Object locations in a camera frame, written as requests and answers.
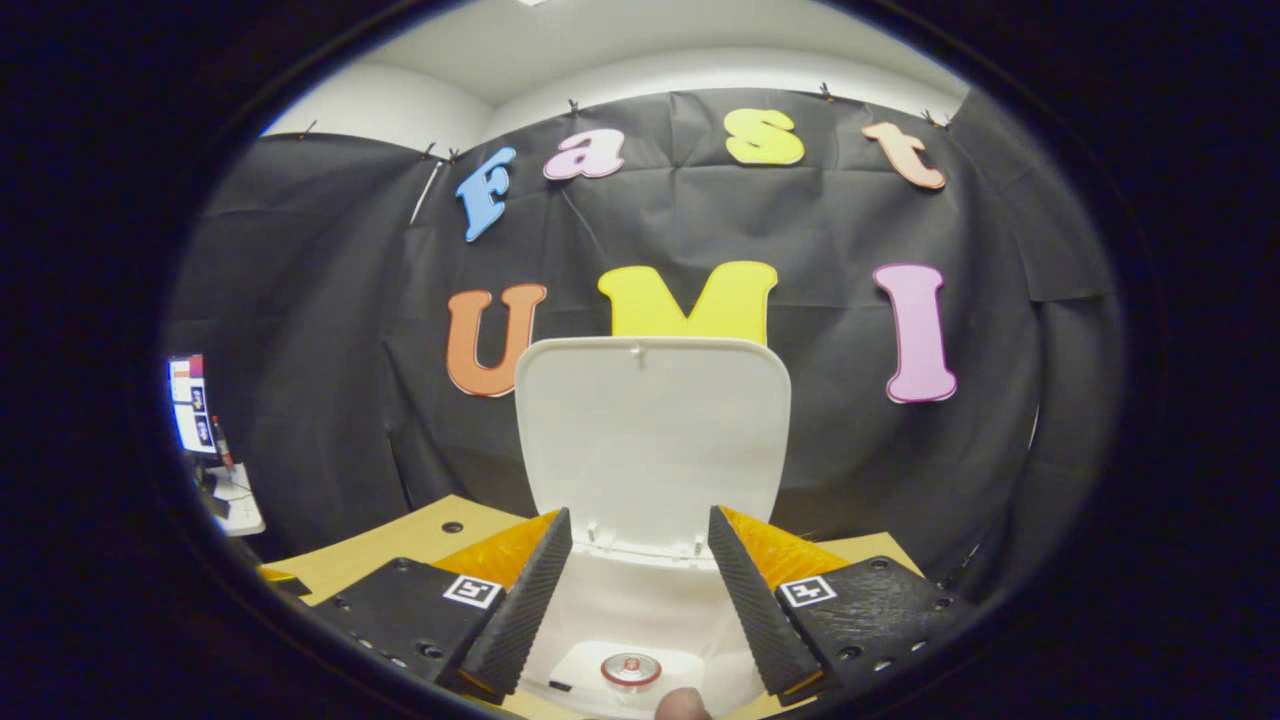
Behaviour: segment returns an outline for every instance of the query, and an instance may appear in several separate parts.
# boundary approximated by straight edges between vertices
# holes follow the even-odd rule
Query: ridged rubber pad
[[[750,553],[718,506],[712,507],[707,544],[719,565],[721,579],[742,623],[746,643],[755,659],[764,688],[778,696],[783,706],[813,694],[787,696],[786,692],[822,671],[818,660],[787,621],[786,614],[769,592]]]
[[[566,507],[552,520],[506,601],[462,661],[463,678],[471,680],[471,685],[479,685],[467,687],[466,692],[489,702],[500,702],[503,696],[516,692],[529,650],[572,547]]]

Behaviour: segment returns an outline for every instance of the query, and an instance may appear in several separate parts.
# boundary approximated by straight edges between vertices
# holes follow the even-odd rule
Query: monitor screen
[[[214,424],[205,397],[204,355],[169,360],[169,392],[183,450],[218,455],[218,446],[214,445]]]

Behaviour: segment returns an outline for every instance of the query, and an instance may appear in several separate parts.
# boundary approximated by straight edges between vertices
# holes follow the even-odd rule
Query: container lid
[[[698,556],[712,505],[773,512],[791,379],[745,340],[544,340],[516,366],[516,416],[534,503],[571,509],[575,542]]]

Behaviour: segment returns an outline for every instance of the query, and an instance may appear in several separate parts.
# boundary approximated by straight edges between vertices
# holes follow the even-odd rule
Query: letter f
[[[493,196],[503,195],[511,187],[511,177],[502,165],[515,159],[516,150],[503,147],[458,186],[454,196],[462,199],[462,206],[467,211],[467,242],[480,237],[480,233],[502,217],[506,204],[495,201]]]

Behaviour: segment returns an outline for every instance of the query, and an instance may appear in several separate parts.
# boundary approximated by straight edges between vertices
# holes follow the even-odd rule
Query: white wall
[[[493,108],[435,78],[372,63],[356,63],[317,85],[276,118],[262,135],[330,132],[369,137],[415,150],[436,142],[467,150],[481,142]]]
[[[707,49],[663,53],[593,68],[539,87],[498,108],[422,73],[355,63],[293,104],[264,135],[353,135],[448,156],[480,142],[568,111],[637,95],[712,87],[769,87],[865,100],[904,113],[955,114],[964,96],[874,65],[774,49]]]
[[[707,49],[663,53],[593,68],[552,82],[497,108],[483,140],[568,111],[568,99],[588,108],[625,97],[712,87],[769,87],[818,92],[934,117],[954,115],[964,95],[943,91],[890,70],[773,49]]]

